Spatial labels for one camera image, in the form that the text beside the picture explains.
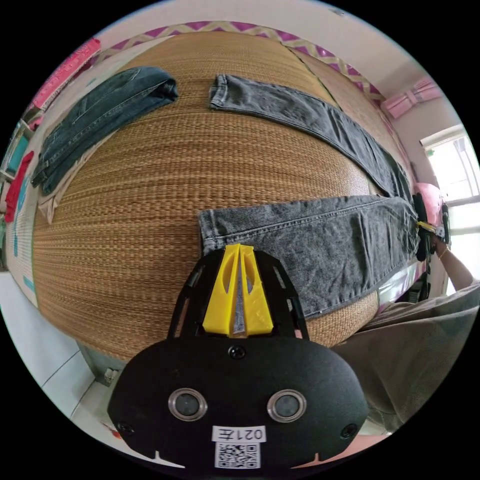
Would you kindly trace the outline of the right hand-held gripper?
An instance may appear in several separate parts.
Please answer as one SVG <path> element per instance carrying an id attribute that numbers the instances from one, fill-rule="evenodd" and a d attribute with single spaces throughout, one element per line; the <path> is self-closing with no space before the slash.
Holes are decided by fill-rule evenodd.
<path id="1" fill-rule="evenodd" d="M 431 236 L 432 232 L 437 232 L 437 226 L 428 223 L 427 210 L 422 195 L 415 193 L 412 198 L 417 216 L 416 223 L 419 238 L 416 258 L 418 262 L 424 262 L 431 252 Z"/>

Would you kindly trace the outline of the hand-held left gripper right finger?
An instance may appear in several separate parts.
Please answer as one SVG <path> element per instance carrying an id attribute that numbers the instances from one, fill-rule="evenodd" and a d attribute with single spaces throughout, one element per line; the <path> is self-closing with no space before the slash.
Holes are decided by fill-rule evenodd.
<path id="1" fill-rule="evenodd" d="M 269 335 L 274 324 L 254 248 L 241 244 L 239 255 L 245 333 Z"/>

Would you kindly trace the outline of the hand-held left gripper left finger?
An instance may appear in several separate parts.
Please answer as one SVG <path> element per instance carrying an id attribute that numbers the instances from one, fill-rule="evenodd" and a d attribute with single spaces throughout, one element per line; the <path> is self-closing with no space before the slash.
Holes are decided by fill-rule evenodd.
<path id="1" fill-rule="evenodd" d="M 226 246 L 220 260 L 202 327 L 208 334 L 232 335 L 238 300 L 240 245 Z"/>

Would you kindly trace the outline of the person's right hand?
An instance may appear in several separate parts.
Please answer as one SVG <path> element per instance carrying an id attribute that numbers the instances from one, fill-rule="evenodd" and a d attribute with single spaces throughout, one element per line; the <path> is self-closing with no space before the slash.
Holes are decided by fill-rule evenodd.
<path id="1" fill-rule="evenodd" d="M 445 253 L 450 252 L 449 246 L 445 242 L 443 242 L 441 238 L 439 238 L 436 235 L 432 235 L 430 237 L 430 243 L 434 253 L 436 254 L 439 260 L 442 259 Z"/>

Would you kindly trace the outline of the person's left hand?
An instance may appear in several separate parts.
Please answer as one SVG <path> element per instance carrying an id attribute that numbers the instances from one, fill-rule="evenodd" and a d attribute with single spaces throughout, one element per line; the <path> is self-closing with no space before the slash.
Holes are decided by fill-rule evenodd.
<path id="1" fill-rule="evenodd" d="M 292 467 L 293 469 L 303 469 L 303 468 L 311 468 L 322 464 L 327 464 L 335 461 L 339 461 L 340 459 L 351 457 L 356 455 L 372 446 L 378 444 L 379 442 L 385 440 L 390 434 L 382 434 L 382 435 L 357 435 L 352 443 L 341 453 L 335 455 L 330 458 L 322 459 L 318 453 L 315 454 L 312 461 L 296 465 Z"/>

